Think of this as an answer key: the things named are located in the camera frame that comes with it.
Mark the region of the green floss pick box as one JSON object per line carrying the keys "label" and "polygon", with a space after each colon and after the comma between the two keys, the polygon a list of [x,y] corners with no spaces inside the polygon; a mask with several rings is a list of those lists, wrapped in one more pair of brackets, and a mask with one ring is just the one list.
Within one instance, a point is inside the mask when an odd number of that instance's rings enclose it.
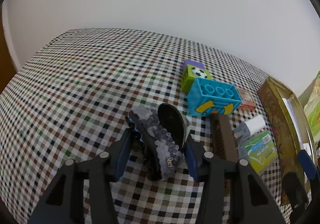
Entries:
{"label": "green floss pick box", "polygon": [[278,157],[272,135],[265,130],[238,145],[240,159],[246,159],[255,172],[261,175]]}

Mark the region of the white power adapter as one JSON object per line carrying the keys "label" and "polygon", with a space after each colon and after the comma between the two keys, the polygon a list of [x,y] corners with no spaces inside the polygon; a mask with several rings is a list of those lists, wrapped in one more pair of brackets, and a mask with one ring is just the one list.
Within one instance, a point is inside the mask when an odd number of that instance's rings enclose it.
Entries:
{"label": "white power adapter", "polygon": [[245,122],[242,122],[233,130],[233,135],[237,142],[244,142],[253,137],[265,127],[266,123],[261,115],[257,115]]}

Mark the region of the copper framed card box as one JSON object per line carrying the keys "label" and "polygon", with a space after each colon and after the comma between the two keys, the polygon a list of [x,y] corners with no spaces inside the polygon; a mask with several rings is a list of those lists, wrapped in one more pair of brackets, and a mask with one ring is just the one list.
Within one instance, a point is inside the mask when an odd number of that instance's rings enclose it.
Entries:
{"label": "copper framed card box", "polygon": [[241,104],[238,107],[238,110],[241,111],[254,111],[255,108],[257,107],[257,104],[252,96],[252,94],[243,88],[238,87],[237,88],[240,97],[242,99]]}

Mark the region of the blue toy building block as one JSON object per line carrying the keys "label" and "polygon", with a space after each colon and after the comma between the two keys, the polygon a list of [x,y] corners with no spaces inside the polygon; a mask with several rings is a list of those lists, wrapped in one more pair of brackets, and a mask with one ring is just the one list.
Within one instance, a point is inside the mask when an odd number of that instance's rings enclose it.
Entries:
{"label": "blue toy building block", "polygon": [[205,78],[196,78],[187,95],[188,115],[208,117],[231,115],[242,98],[234,85]]}

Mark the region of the green soccer toy block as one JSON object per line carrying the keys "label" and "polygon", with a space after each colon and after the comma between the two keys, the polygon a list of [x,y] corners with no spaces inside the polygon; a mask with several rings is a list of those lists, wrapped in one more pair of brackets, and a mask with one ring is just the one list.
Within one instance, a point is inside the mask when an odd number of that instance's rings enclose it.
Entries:
{"label": "green soccer toy block", "polygon": [[194,65],[186,65],[181,78],[181,91],[188,93],[196,78],[212,79],[210,72]]}

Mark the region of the purple cube block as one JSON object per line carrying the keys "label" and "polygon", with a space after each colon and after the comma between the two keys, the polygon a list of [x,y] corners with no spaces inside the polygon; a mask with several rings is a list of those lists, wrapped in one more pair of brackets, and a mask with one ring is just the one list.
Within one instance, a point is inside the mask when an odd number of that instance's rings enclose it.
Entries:
{"label": "purple cube block", "polygon": [[187,65],[192,65],[201,69],[205,69],[204,64],[201,62],[194,61],[194,60],[184,60],[183,66],[182,66],[182,72],[185,71],[185,69],[187,68]]}

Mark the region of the white paper tray liner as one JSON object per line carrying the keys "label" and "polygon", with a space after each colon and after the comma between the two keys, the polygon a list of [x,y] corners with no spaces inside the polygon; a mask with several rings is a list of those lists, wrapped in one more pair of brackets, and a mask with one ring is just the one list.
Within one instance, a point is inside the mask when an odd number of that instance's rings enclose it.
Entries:
{"label": "white paper tray liner", "polygon": [[289,112],[290,118],[293,122],[293,126],[296,130],[299,148],[301,150],[305,150],[307,154],[312,157],[313,153],[310,142],[310,129],[300,104],[298,104],[297,99],[293,97],[289,99],[282,98],[282,100]]}

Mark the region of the gold metal tin tray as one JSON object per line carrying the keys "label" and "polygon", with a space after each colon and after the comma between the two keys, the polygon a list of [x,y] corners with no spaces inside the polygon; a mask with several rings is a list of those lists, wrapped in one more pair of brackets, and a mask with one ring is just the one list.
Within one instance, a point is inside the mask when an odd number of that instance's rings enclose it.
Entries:
{"label": "gold metal tin tray", "polygon": [[[304,112],[299,99],[290,88],[271,76],[266,78],[265,82],[257,90],[257,94],[266,111],[268,120],[271,123],[271,128],[276,141],[280,160],[281,177],[284,178],[284,176],[289,172],[295,173],[300,183],[308,192],[310,190],[310,184],[306,180],[306,174],[298,162],[298,153],[301,149],[299,148],[296,130],[293,126],[289,112],[282,100],[282,98],[296,98],[297,103],[300,104]],[[310,158],[315,165],[318,165],[311,130],[310,134],[310,142],[313,153],[312,157]]]}

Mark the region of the green patterned hanging cloth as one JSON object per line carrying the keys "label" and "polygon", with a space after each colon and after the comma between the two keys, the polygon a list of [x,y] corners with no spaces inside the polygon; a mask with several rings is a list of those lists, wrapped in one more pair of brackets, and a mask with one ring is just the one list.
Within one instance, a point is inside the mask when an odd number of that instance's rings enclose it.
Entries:
{"label": "green patterned hanging cloth", "polygon": [[309,123],[315,149],[319,148],[320,73],[298,97]]}

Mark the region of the checkered tablecloth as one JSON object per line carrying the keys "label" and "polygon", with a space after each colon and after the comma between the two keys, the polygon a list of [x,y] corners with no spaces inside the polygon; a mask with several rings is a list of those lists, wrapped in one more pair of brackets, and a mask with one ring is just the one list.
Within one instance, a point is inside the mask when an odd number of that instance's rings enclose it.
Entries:
{"label": "checkered tablecloth", "polygon": [[[172,104],[187,115],[181,92],[185,60],[204,64],[217,81],[246,89],[254,112],[236,110],[232,128],[260,114],[274,135],[257,90],[269,76],[201,43],[133,29],[74,29],[30,58],[1,93],[1,199],[27,223],[60,165],[86,161],[119,139],[126,113],[139,104]],[[173,178],[151,182],[140,151],[111,183],[119,223],[195,223],[203,183],[182,163]]]}

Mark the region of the brown wooden door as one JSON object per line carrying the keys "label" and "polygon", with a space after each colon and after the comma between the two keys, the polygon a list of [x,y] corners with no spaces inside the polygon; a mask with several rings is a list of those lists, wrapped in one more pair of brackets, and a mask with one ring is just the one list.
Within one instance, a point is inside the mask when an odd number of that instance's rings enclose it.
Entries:
{"label": "brown wooden door", "polygon": [[2,92],[17,72],[5,41],[2,24],[0,37],[0,91]]}

